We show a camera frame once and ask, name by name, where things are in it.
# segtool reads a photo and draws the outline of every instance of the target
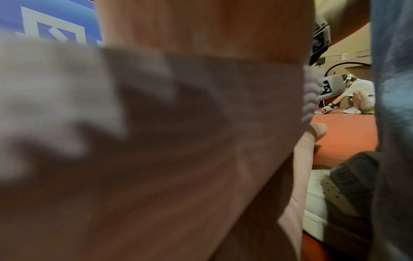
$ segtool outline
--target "person in white shirt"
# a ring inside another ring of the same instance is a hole
[[[353,106],[344,110],[343,113],[360,114],[374,110],[376,103],[374,84],[368,80],[361,80],[354,77],[352,74],[342,75],[346,84],[346,89],[332,103],[324,107],[325,109],[334,108],[342,99],[347,96],[352,97]]]

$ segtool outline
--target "knee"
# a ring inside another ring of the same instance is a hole
[[[236,2],[99,0],[96,7],[106,46],[308,64],[313,0]]]

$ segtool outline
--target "white diamond symbol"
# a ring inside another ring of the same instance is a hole
[[[66,42],[69,40],[69,38],[67,38],[59,29],[57,29],[56,27],[52,27],[49,29],[49,33],[52,34],[52,36],[54,36],[59,42]]]

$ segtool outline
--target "railing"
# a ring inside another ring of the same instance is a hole
[[[324,56],[320,58],[325,58],[326,62],[332,62],[332,61],[344,61],[344,60],[350,60],[350,59],[357,59],[357,58],[366,57],[366,56],[370,56],[370,50],[350,52],[350,53],[345,53],[341,55]]]

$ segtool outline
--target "shoe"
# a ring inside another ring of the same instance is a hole
[[[328,169],[311,171],[303,230],[354,260],[367,260],[371,224],[331,181]]]
[[[344,110],[343,113],[347,113],[347,114],[361,114],[361,111],[359,109],[357,109],[356,107],[351,107],[348,108],[347,110]]]

